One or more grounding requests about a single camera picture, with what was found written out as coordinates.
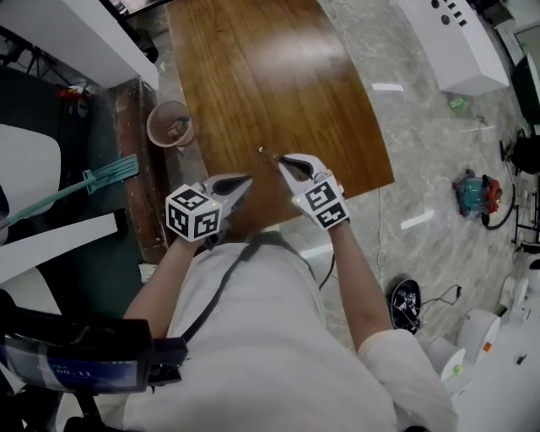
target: black device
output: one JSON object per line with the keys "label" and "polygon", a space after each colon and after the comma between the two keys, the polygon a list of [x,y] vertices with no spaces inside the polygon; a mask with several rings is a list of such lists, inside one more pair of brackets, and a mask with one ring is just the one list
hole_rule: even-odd
{"label": "black device", "polygon": [[113,430],[94,396],[180,381],[186,356],[184,338],[153,340],[145,320],[77,322],[19,308],[0,289],[0,362],[26,384],[74,393],[84,416],[66,432]]}

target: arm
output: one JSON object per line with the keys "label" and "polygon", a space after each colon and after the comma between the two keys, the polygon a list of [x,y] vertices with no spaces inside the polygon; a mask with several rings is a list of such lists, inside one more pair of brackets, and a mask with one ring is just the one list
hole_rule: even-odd
{"label": "arm", "polygon": [[354,238],[350,224],[337,224],[328,233],[336,256],[343,309],[358,352],[369,336],[393,328],[385,295]]}
{"label": "arm", "polygon": [[152,338],[164,338],[175,312],[180,288],[200,245],[200,242],[176,239],[150,280],[127,308],[124,318],[147,320]]}

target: wooden table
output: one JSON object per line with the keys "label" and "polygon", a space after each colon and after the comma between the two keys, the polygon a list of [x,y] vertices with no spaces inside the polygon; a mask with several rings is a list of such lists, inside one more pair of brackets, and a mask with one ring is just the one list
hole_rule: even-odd
{"label": "wooden table", "polygon": [[298,214],[260,146],[319,157],[348,197],[393,182],[370,101],[316,0],[182,0],[167,15],[208,173],[255,178],[234,233]]}

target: small green object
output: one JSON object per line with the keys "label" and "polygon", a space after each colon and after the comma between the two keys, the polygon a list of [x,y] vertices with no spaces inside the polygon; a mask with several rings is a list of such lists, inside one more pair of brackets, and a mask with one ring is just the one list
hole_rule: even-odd
{"label": "small green object", "polygon": [[467,99],[457,98],[457,99],[451,100],[450,102],[448,102],[448,104],[450,105],[450,108],[452,110],[456,110],[457,108],[465,108],[467,106]]}
{"label": "small green object", "polygon": [[108,164],[107,166],[99,168],[94,172],[91,170],[86,170],[83,172],[83,181],[53,193],[52,195],[49,195],[38,202],[34,202],[32,205],[28,206],[27,208],[23,208],[20,212],[14,214],[13,216],[8,216],[6,219],[0,220],[0,230],[19,222],[21,219],[28,218],[36,210],[48,206],[49,204],[52,204],[73,192],[79,191],[80,189],[86,187],[88,193],[92,194],[102,187],[109,186],[118,181],[127,179],[128,177],[136,176],[137,174],[138,161],[136,154],[128,156],[124,159],[120,159],[112,164]]}

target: marble floor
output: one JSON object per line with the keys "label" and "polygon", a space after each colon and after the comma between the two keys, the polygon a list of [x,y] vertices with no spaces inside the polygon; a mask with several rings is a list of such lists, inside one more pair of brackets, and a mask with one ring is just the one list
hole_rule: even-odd
{"label": "marble floor", "polygon": [[[390,156],[395,183],[348,200],[356,238],[370,266],[388,289],[399,277],[418,281],[423,300],[463,287],[454,305],[436,302],[418,333],[422,343],[444,336],[453,341],[472,308],[495,311],[505,276],[512,269],[513,220],[487,231],[478,219],[459,215],[452,180],[466,168],[501,182],[503,213],[510,202],[510,180],[500,161],[499,140],[509,142],[526,123],[512,88],[468,98],[453,111],[455,96],[439,91],[422,47],[401,9],[389,0],[320,0],[347,47],[375,110]],[[160,50],[159,98],[184,100],[172,55],[165,11],[138,17]],[[493,36],[494,44],[499,42]],[[501,58],[505,54],[500,49]],[[403,91],[379,91],[373,84],[400,84]],[[172,186],[206,175],[196,144],[168,153]],[[433,218],[409,229],[402,222],[433,211]],[[306,218],[281,224],[279,230],[299,251],[329,243]],[[312,260],[323,278],[331,252]],[[323,288],[329,330],[346,346],[352,342],[338,291],[338,275]]]}

